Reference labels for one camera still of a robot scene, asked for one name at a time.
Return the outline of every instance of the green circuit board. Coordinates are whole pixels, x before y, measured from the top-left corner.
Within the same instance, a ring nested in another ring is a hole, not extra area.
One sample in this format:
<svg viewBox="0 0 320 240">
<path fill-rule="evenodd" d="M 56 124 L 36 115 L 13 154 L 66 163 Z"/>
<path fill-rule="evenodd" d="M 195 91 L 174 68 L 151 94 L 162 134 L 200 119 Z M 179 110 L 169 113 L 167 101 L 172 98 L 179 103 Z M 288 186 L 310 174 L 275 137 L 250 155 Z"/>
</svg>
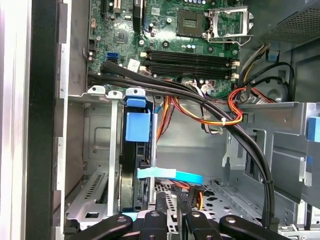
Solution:
<svg viewBox="0 0 320 240">
<path fill-rule="evenodd" d="M 157 51 L 186 53 L 188 52 L 187 46 L 192 45 L 195 47 L 192 49 L 192 54 L 238 58 L 237 44 L 230 44 L 226 49 L 226 45 L 223 43 L 208 43 L 201 37 L 187 37 L 177 34 L 179 11 L 192 11 L 204 15 L 208 9 L 230 7 L 227 0 L 192 0 L 192 2 L 189 2 L 190 0 L 145 0 L 144 19 L 140 32 L 135 32 L 133 28 L 133 0 L 121 0 L 121 10 L 117 13 L 110 10 L 106 13 L 106 19 L 101 16 L 101 1 L 103 0 L 91 0 L 89 44 L 94 44 L 96 52 L 94 53 L 94 61 L 88 62 L 90 71 L 96 73 L 100 71 L 100 66 L 106 60 L 107 53 L 118 53 L 118 64 L 123 67 L 128 66 L 130 59 L 143 62 L 144 58 L 141 57 L 141 53 L 146 51 L 146 47 Z M 221 14 L 220 18 L 218 26 L 220 34 L 237 33 L 240 27 L 240 15 Z M 164 41 L 169 42 L 169 47 L 164 47 Z M 211 79 L 211 81 L 214 81 L 214 91 L 211 92 L 213 97 L 224 96 L 231 91 L 230 80 Z"/>
</svg>

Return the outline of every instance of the cpu socket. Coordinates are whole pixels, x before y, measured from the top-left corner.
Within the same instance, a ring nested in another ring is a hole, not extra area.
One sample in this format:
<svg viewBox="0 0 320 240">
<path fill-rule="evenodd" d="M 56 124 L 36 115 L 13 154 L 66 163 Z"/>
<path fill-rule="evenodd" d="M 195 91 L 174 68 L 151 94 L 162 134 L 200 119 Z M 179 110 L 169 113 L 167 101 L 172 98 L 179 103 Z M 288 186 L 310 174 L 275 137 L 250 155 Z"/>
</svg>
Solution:
<svg viewBox="0 0 320 240">
<path fill-rule="evenodd" d="M 200 12 L 180 10 L 178 12 L 177 36 L 201 38 L 204 15 Z"/>
</svg>

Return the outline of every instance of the white sticker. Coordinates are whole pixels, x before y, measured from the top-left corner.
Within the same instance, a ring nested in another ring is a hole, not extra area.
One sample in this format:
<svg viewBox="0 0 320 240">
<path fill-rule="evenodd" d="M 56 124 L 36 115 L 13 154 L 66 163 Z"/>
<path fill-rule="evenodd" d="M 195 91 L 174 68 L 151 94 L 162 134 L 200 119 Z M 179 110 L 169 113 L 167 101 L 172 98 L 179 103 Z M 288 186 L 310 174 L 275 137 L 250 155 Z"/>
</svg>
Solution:
<svg viewBox="0 0 320 240">
<path fill-rule="evenodd" d="M 151 15 L 160 16 L 160 8 L 152 7 L 151 8 Z"/>
<path fill-rule="evenodd" d="M 132 72 L 135 72 L 137 73 L 138 70 L 139 70 L 139 66 L 140 66 L 140 62 L 138 60 L 135 60 L 135 59 L 130 59 L 129 60 L 129 64 L 128 64 L 128 67 L 127 69 L 132 71 Z"/>
</svg>

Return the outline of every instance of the cable tie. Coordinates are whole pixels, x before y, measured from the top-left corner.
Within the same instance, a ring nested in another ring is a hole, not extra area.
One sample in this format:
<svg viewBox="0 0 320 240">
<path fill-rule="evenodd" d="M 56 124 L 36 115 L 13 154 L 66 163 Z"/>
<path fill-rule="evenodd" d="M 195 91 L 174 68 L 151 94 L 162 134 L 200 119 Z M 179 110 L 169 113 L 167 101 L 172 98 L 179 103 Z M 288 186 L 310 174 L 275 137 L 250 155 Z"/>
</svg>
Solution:
<svg viewBox="0 0 320 240">
<path fill-rule="evenodd" d="M 223 117 L 223 118 L 221 118 L 221 121 L 222 121 L 222 126 L 225 126 L 226 125 L 226 118 L 225 117 Z"/>
<path fill-rule="evenodd" d="M 271 180 L 271 181 L 262 181 L 262 183 L 263 183 L 263 184 L 273 184 L 274 181 L 272 181 L 272 180 Z"/>
</svg>

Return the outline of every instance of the chip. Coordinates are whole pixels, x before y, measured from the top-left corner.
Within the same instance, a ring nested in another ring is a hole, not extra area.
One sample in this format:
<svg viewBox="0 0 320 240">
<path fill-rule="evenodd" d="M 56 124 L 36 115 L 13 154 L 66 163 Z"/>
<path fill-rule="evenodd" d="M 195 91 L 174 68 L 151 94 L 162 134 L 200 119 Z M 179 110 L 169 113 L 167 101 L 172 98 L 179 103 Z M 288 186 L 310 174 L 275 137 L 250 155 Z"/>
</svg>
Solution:
<svg viewBox="0 0 320 240">
<path fill-rule="evenodd" d="M 177 35 L 202 38 L 204 15 L 200 12 L 180 10 L 178 13 Z"/>
<path fill-rule="evenodd" d="M 128 33 L 123 29 L 115 29 L 113 40 L 118 44 L 127 44 L 128 43 Z"/>
</svg>

